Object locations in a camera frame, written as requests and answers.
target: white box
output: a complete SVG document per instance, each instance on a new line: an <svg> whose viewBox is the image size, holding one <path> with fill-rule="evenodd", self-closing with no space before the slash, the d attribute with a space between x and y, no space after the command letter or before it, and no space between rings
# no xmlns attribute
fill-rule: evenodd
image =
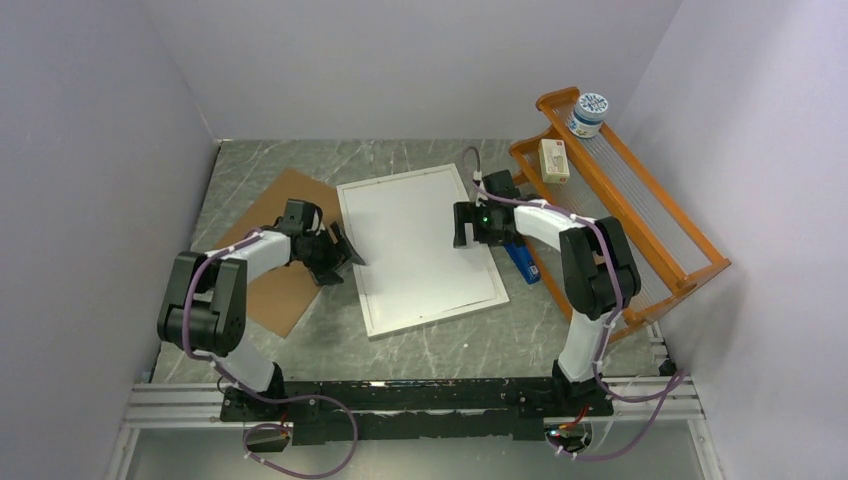
<svg viewBox="0 0 848 480"><path fill-rule="evenodd" d="M565 142L543 138L539 141L539 166L545 183L565 183L568 180L568 157Z"/></svg>

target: cardboard sheet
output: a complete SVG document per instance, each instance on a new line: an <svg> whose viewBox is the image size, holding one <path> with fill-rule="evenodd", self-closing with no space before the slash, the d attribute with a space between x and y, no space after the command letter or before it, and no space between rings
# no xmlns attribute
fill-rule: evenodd
<svg viewBox="0 0 848 480"><path fill-rule="evenodd" d="M341 211L336 189L295 170L286 169L259 196L247 212L221 238L223 248L244 238L248 230L271 225L283 214L290 198L315 203L324 212L324 224L339 222ZM280 267L254 280L247 289L247 316L268 330L285 337L309 307L320 287L303 264Z"/></svg>

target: orange rack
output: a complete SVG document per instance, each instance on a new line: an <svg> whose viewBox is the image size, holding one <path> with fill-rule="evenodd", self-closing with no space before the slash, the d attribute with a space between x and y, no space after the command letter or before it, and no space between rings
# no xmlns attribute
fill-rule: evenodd
<svg viewBox="0 0 848 480"><path fill-rule="evenodd" d="M579 95L576 87L542 95L536 108L550 120L551 127L513 144L509 151L521 167L514 177L517 185L529 182L554 205L594 218L614 215L624 226L642 277L642 291L625 310L624 327L613 333L612 341L616 341L660 319L727 268L730 260L710 243L611 128L604 124L600 134L591 139L578 138L568 130L568 113ZM571 170L565 184L542 182L538 146L543 138L565 142ZM572 309L562 279L552 274L532 243L528 247L542 280L570 319Z"/></svg>

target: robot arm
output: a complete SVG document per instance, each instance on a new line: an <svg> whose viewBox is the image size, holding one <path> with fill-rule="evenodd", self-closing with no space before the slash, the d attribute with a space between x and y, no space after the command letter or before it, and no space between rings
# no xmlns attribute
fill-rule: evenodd
<svg viewBox="0 0 848 480"><path fill-rule="evenodd" d="M614 269L623 297L623 307L641 289L641 280L624 229L614 217L600 220L539 208L541 199L518 200L519 192L506 170L482 177L483 189L500 198L517 200L513 204L486 200L454 205L454 246L466 244L466 224L470 223L474 240L488 245L523 243L522 236L536 238L560 252L565 294L574 308L565 347L555 363L553 377L561 378L567 396L594 386L592 362L603 329L610 324L616 297L610 277ZM601 246L585 223L600 230L610 256L599 263Z"/></svg>
<svg viewBox="0 0 848 480"><path fill-rule="evenodd" d="M159 338L182 348L184 322L190 318L188 351L193 356L216 362L240 386L283 398L280 367L244 338L247 284L293 260L306 266L316 285L341 283L339 267L348 260L364 262L341 227L333 223L330 228L335 242L318 206L289 200L274 225L252 230L234 246L179 254L159 314Z"/></svg>

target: marble surface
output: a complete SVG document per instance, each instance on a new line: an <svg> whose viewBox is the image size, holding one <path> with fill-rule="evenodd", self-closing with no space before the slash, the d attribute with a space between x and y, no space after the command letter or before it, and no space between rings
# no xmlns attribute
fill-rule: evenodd
<svg viewBox="0 0 848 480"><path fill-rule="evenodd" d="M208 250L286 167L330 185L456 162L466 145L480 148L485 172L515 171L509 140L292 140L224 142L198 217L192 248ZM557 252L538 246L550 265ZM355 380L480 378L549 375L561 352L568 324L544 285L527 285L502 248L492 254L510 302L506 305L369 339L353 272L343 269L342 285L324 288L289 334L281 338L248 322L247 337L280 364L287 379ZM605 373L656 375L646 331L608 349ZM203 362L186 360L177 347L163 344L153 381L213 382L217 374Z"/></svg>

